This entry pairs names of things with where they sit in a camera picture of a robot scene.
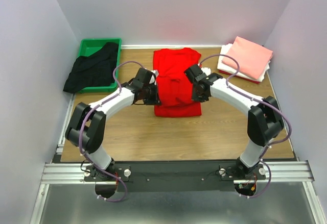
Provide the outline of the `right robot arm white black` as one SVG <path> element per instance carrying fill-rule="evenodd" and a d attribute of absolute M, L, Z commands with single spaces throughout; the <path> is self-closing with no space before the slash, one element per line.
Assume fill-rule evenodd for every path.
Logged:
<path fill-rule="evenodd" d="M 236 160 L 232 172 L 238 178 L 248 176 L 257 167 L 268 143 L 284 128 L 276 99 L 248 93 L 217 73 L 206 74 L 197 64 L 186 69 L 184 73 L 192 84 L 193 101 L 202 103 L 214 97 L 229 103 L 247 116 L 249 142 Z"/>

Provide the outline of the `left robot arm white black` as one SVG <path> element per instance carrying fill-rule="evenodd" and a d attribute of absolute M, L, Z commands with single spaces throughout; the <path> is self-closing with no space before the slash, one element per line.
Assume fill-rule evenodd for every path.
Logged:
<path fill-rule="evenodd" d="M 114 93 L 91 104 L 76 105 L 65 138 L 76 146 L 80 154 L 105 178 L 117 177 L 114 160 L 102 146 L 106 120 L 137 101 L 143 101 L 145 105 L 159 105 L 156 82 L 158 76 L 158 70 L 141 67 L 134 78 L 120 84 Z"/>

